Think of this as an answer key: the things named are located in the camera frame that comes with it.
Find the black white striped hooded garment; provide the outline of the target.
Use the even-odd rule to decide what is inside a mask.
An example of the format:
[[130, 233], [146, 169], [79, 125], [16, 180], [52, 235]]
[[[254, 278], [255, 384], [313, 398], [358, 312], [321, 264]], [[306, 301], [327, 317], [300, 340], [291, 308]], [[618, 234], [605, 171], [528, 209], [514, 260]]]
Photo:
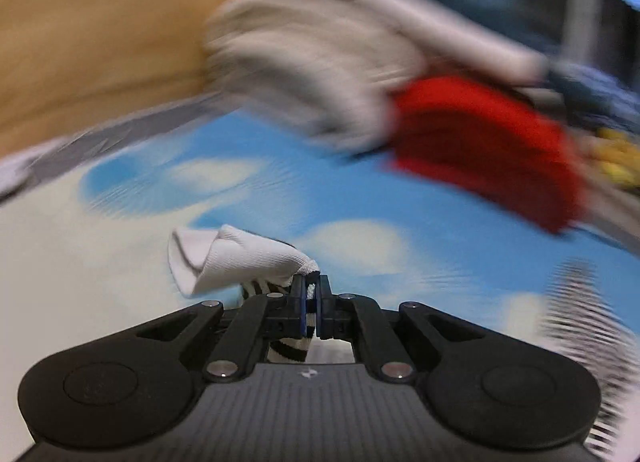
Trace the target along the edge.
[[237, 285], [241, 303], [256, 295], [288, 295], [296, 275], [320, 271], [296, 247], [230, 225], [175, 229], [168, 242], [168, 263], [183, 296], [203, 296]]

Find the blue white patterned bed cover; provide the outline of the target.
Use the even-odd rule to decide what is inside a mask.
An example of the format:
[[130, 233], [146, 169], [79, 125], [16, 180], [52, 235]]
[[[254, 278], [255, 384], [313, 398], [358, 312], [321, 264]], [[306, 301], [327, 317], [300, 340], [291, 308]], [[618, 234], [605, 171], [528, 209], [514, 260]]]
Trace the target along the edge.
[[336, 292], [392, 308], [420, 300], [535, 341], [544, 293], [573, 259], [631, 330], [639, 260], [596, 229], [552, 235], [382, 154], [323, 152], [234, 112], [127, 145], [126, 129], [81, 137], [35, 163], [1, 208], [1, 456], [30, 445], [23, 374], [60, 350], [182, 308], [167, 246], [176, 228], [231, 225], [288, 242]]

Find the red knitted garment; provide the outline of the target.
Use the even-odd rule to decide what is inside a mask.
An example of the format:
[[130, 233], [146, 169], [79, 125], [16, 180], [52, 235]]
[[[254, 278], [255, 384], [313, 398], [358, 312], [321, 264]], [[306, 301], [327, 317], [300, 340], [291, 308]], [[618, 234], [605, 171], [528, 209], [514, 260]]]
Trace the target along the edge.
[[572, 142], [530, 105], [460, 76], [417, 80], [393, 101], [397, 168], [477, 194], [551, 233], [582, 215]]

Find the folded white towel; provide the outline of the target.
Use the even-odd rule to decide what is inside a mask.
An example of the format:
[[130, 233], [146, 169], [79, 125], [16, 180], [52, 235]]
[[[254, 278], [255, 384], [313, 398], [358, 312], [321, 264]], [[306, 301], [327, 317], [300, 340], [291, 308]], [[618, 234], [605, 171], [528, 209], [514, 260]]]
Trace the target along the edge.
[[210, 85], [227, 100], [349, 153], [387, 141], [390, 95], [427, 70], [394, 23], [352, 0], [228, 0], [203, 47]]

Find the yellow plush toy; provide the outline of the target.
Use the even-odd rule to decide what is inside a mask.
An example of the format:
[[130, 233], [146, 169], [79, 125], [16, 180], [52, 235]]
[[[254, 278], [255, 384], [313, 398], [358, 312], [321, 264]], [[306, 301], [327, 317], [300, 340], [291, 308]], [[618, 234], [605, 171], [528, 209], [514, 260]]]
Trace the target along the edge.
[[632, 139], [629, 133], [599, 128], [591, 147], [591, 157], [616, 188], [639, 190], [639, 141]]

